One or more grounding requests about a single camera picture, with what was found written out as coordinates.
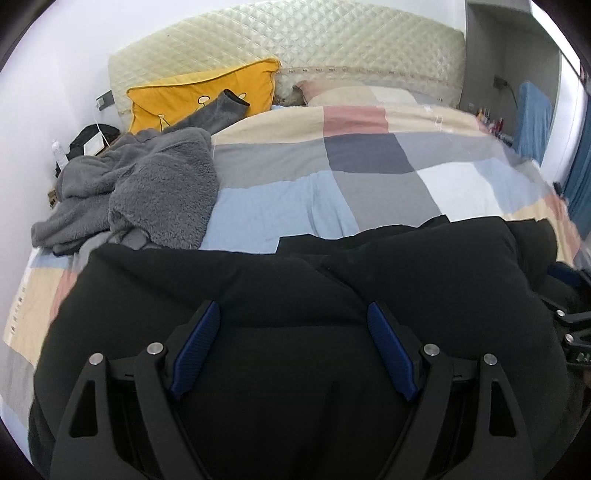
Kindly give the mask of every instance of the wall outlet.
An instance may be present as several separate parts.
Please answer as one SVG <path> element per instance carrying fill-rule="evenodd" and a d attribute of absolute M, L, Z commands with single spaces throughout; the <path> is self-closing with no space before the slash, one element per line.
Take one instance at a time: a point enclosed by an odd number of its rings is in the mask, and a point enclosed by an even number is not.
<path fill-rule="evenodd" d="M 504 78 L 499 77 L 498 75 L 495 75 L 495 78 L 492 81 L 492 86 L 497 90 L 502 90 L 508 85 L 509 82 L 507 82 Z"/>
<path fill-rule="evenodd" d="M 96 107 L 99 111 L 103 111 L 108 106 L 114 105 L 115 99 L 113 98 L 113 92 L 109 90 L 107 93 L 103 93 L 96 99 Z"/>

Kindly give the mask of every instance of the blue curtain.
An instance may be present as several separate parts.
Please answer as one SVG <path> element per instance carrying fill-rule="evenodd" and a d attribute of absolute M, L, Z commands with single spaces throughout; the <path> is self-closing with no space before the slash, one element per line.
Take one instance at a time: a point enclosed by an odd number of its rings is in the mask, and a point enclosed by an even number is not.
<path fill-rule="evenodd" d="M 579 149 L 564 187 L 569 200 L 569 215 L 585 239 L 591 232 L 591 98 L 587 100 L 587 114 Z"/>

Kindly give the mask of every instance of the quilted headboard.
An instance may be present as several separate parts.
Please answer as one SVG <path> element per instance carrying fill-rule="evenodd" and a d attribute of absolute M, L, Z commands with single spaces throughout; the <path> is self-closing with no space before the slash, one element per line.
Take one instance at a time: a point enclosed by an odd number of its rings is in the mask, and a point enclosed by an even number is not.
<path fill-rule="evenodd" d="M 275 94 L 318 76 L 402 87 L 457 106 L 464 35 L 428 18 L 342 0 L 238 5 L 182 20 L 109 59 L 111 89 L 129 125 L 131 86 L 172 75 L 276 57 Z"/>

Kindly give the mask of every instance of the blue towel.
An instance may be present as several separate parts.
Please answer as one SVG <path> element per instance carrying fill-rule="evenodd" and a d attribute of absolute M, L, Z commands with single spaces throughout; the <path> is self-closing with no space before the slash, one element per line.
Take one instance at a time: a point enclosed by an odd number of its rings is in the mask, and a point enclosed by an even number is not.
<path fill-rule="evenodd" d="M 538 87 L 531 82 L 521 84 L 513 148 L 522 157 L 534 158 L 538 165 L 542 165 L 548 146 L 552 113 L 550 100 Z"/>

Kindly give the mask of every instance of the metal screw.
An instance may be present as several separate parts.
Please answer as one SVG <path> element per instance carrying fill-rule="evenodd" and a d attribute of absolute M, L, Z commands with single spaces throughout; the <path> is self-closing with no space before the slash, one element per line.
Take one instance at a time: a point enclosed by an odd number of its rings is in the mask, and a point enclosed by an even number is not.
<path fill-rule="evenodd" d="M 485 353 L 484 357 L 482 358 L 484 360 L 484 363 L 486 363 L 487 365 L 490 365 L 491 367 L 493 365 L 496 365 L 496 357 L 492 353 Z"/>
<path fill-rule="evenodd" d="M 90 363 L 91 365 L 98 365 L 99 363 L 101 363 L 103 361 L 105 357 L 103 356 L 102 353 L 93 353 L 89 359 L 88 359 L 88 363 Z"/>
<path fill-rule="evenodd" d="M 437 356 L 439 355 L 439 347 L 434 343 L 428 343 L 423 347 L 423 350 L 428 356 Z"/>
<path fill-rule="evenodd" d="M 146 349 L 150 355 L 158 355 L 162 350 L 164 350 L 164 345 L 162 345 L 160 342 L 151 343 Z"/>

